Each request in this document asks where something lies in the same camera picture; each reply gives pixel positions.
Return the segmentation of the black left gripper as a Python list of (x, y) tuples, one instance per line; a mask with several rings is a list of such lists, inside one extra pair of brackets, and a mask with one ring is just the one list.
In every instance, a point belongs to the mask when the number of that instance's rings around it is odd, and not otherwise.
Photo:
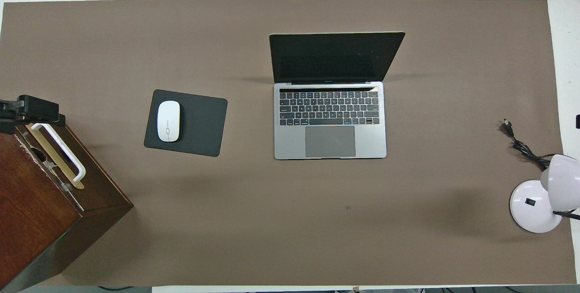
[(0, 132), (14, 135), (22, 121), (65, 127), (66, 116), (59, 113), (58, 103), (30, 95), (20, 95), (15, 101), (0, 100)]

